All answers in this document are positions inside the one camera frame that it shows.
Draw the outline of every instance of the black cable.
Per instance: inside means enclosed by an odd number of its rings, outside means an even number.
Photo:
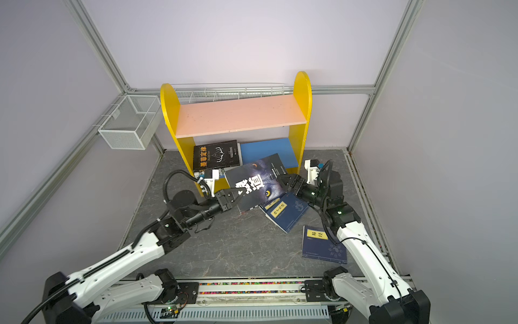
[[[99,270],[101,269],[104,269],[106,268],[107,266],[109,266],[110,264],[114,263],[115,261],[117,260],[120,260],[122,259],[122,257],[124,257],[125,255],[128,255],[130,254],[130,250],[124,250],[122,251],[121,253],[117,254],[116,256],[114,256],[113,258],[111,258],[110,260],[96,266],[95,268],[91,269],[91,270],[88,270],[87,272],[85,272],[85,274],[83,274],[83,278],[88,278],[90,277],[91,275],[93,275],[94,273],[98,272]]]
[[[65,286],[60,288],[58,291],[50,295],[47,299],[42,301],[38,306],[36,306],[22,321],[21,324],[28,324],[36,314],[39,313],[40,310],[42,310],[45,306],[47,306],[48,303],[50,303],[54,298],[61,295],[63,292],[67,291],[70,287],[77,284],[79,282],[79,279],[74,279],[71,282],[67,283]]]
[[[319,174],[326,169],[328,169],[328,170],[327,170],[327,178],[326,178],[326,182],[325,182],[324,201],[322,202],[322,206],[324,206],[324,203],[327,198],[327,193],[329,192],[329,181],[331,180],[331,171],[333,170],[333,161],[332,160],[327,160],[327,162],[324,164],[322,169],[320,169]]]
[[[158,324],[153,317],[151,316],[151,313],[149,312],[148,303],[142,303],[144,305],[144,313],[146,314],[146,317],[148,318],[149,323],[151,324]]]
[[[162,195],[164,196],[164,200],[166,201],[166,203],[170,200],[169,199],[169,195],[167,194],[167,185],[168,185],[169,181],[171,180],[172,176],[175,175],[175,174],[179,174],[179,173],[183,174],[185,177],[187,177],[187,179],[190,179],[190,180],[192,180],[194,182],[198,182],[198,179],[193,177],[189,172],[187,172],[185,170],[178,169],[178,170],[174,170],[174,171],[170,172],[167,175],[167,177],[165,177],[164,184],[162,185]],[[210,196],[211,196],[211,192],[210,192],[209,186],[207,185],[207,183],[203,179],[200,180],[199,184],[205,187],[205,190],[207,192],[204,192],[203,196],[205,197],[205,199],[209,199]]]
[[[399,293],[399,303],[401,305],[403,305],[403,296],[401,294],[401,291],[399,290],[399,288],[397,287],[397,285],[394,283],[394,280],[392,279],[392,276],[390,275],[390,273],[387,271],[387,269],[385,268],[385,266],[383,265],[383,263],[381,262],[380,258],[378,258],[378,255],[374,252],[374,250],[370,247],[370,245],[367,243],[366,240],[362,240],[361,238],[358,238],[358,237],[354,237],[354,236],[351,236],[351,237],[346,237],[344,238],[343,240],[340,241],[340,243],[342,243],[343,241],[346,241],[346,240],[358,240],[360,242],[362,242],[362,244],[366,245],[369,250],[372,252],[372,254],[374,254],[374,256],[376,257],[376,260],[380,263],[381,267],[385,270],[385,272],[387,273],[387,276],[388,278],[391,280],[391,282],[394,284],[394,287],[396,288],[397,292]]]
[[[321,294],[325,294],[325,292],[323,292],[322,290],[318,290],[318,289],[315,289],[315,288],[311,288],[311,287],[307,287],[307,286],[303,286],[299,289],[299,292],[301,293],[306,293],[306,290],[313,290],[313,291],[316,291],[316,292],[319,292]]]
[[[320,220],[322,221],[322,227],[324,228],[324,232],[325,232],[325,234],[327,235],[327,238],[328,238],[328,239],[329,239],[329,240],[330,240],[334,245],[337,245],[338,243],[336,243],[335,239],[330,235],[329,230],[327,229],[327,226],[326,226],[326,224],[325,224],[325,222],[324,222],[324,218],[323,218],[323,217],[322,217],[322,215],[321,215],[322,210],[321,210],[321,209],[316,209],[316,208],[315,208],[313,205],[311,205],[311,204],[308,204],[308,205],[309,205],[309,207],[313,208],[313,210],[314,210],[315,212],[317,212],[317,213],[320,215]]]
[[[201,231],[209,230],[209,229],[210,229],[210,227],[212,226],[212,224],[214,223],[214,221],[215,221],[215,220],[216,220],[216,217],[213,217],[213,218],[212,218],[212,222],[210,222],[210,224],[209,224],[207,227],[205,227],[205,228],[203,228],[203,229],[201,229],[201,230],[198,230],[198,224],[196,224],[196,229],[194,230],[194,234],[198,234],[198,233],[199,233],[199,232],[201,232]]]
[[[137,280],[141,280],[141,279],[144,279],[144,275],[142,273],[137,273]],[[155,322],[155,320],[153,319],[153,317],[151,316],[151,313],[149,312],[149,309],[148,309],[148,303],[142,303],[142,305],[144,306],[144,313],[146,314],[146,317],[148,318],[148,321],[151,323],[151,324],[158,324],[157,322]]]
[[[159,220],[162,220],[164,219],[164,217],[167,215],[167,213],[169,212],[168,209],[166,209],[159,217]],[[138,232],[137,234],[137,237],[135,238],[135,240],[133,241],[133,243],[131,244],[131,249],[134,250],[135,247],[137,247],[138,245],[138,242],[140,241],[140,239],[142,238],[142,236],[147,232],[149,231],[150,228],[152,228],[153,226],[157,225],[159,223],[158,220],[155,220],[154,222],[152,222],[151,224],[147,225],[146,227],[144,227],[143,229],[140,230],[140,232]]]

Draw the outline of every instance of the book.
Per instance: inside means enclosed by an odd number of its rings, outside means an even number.
[[[220,169],[240,165],[236,140],[227,142],[197,145],[193,152],[193,171],[206,168]]]
[[[274,222],[284,233],[289,233],[302,215],[304,215],[309,205],[291,192],[287,192],[282,197],[271,202],[262,203],[259,207],[264,211],[266,217]]]
[[[241,159],[241,149],[240,149],[239,143],[237,144],[237,153],[239,155],[239,165],[243,165],[243,162],[242,162],[242,159]],[[226,171],[232,170],[233,168],[238,167],[239,165],[237,165],[237,166],[228,166],[228,167],[224,167],[224,168],[218,169],[218,171],[220,172],[220,179],[225,177],[225,172]],[[200,177],[200,176],[202,176],[204,174],[205,174],[205,170],[194,171],[194,176],[196,178],[198,178],[198,177]]]
[[[241,144],[243,164],[277,153],[286,168],[298,167],[298,161],[288,138]]]
[[[237,203],[241,212],[271,201],[285,193],[277,178],[286,174],[278,154],[225,171],[225,179],[231,188],[243,188],[246,194]]]
[[[325,260],[337,263],[347,263],[347,249],[343,244],[334,245],[323,228],[304,225],[302,237],[302,256],[310,259]]]

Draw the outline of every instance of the dark blue book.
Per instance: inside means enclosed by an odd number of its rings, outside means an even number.
[[[347,263],[347,249],[343,244],[334,245],[328,238],[323,228],[304,225],[302,238],[302,256],[305,258],[325,260],[337,263]]]
[[[282,197],[263,203],[259,207],[266,217],[288,233],[308,209],[308,204],[288,192]]]
[[[297,158],[288,138],[241,144],[243,164],[252,163],[275,153],[279,155],[284,167],[298,167]]]

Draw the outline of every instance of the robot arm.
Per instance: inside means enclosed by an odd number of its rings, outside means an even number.
[[[367,277],[372,290],[357,282],[343,267],[324,273],[326,295],[342,297],[357,308],[370,322],[428,324],[430,301],[423,291],[414,292],[381,255],[368,235],[356,211],[343,201],[343,183],[338,172],[332,171],[329,160],[323,167],[318,162],[306,161],[308,176],[314,181],[304,182],[298,175],[281,176],[286,191],[308,202],[317,210],[326,234],[328,228],[349,253]]]
[[[169,270],[159,270],[133,283],[112,285],[142,265],[177,248],[191,236],[190,230],[194,226],[236,206],[244,195],[242,193],[234,200],[233,193],[238,190],[224,189],[214,195],[208,192],[208,199],[202,203],[198,203],[189,190],[178,192],[172,200],[165,194],[164,202],[168,210],[142,229],[133,243],[68,277],[61,272],[50,276],[45,283],[44,301],[22,323],[29,323],[40,310],[48,324],[89,324],[138,303],[155,300],[174,302],[179,286]]]
[[[369,237],[354,209],[343,201],[340,175],[332,171],[330,160],[320,167],[316,160],[308,164],[306,182],[298,175],[279,177],[286,191],[293,192],[319,212],[325,232],[331,230],[344,244],[372,285],[372,290],[357,282],[343,267],[324,273],[323,284],[331,299],[345,298],[370,322],[427,324],[430,301],[422,291],[413,292],[392,269]],[[189,190],[167,196],[167,182],[176,173],[184,173],[205,187],[207,200],[198,203]],[[212,193],[212,186],[184,171],[173,171],[164,183],[164,202],[168,210],[145,227],[135,241],[112,256],[66,277],[58,272],[45,283],[43,302],[22,322],[27,324],[43,311],[47,324],[90,324],[129,306],[160,301],[175,302],[179,286],[169,270],[125,285],[113,286],[118,280],[142,265],[169,253],[187,238],[189,230],[237,205],[245,194],[234,199],[239,188]]]

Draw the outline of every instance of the wire mesh basket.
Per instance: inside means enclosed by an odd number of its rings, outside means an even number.
[[[99,127],[99,133],[112,149],[145,150],[161,120],[158,96],[128,94]]]

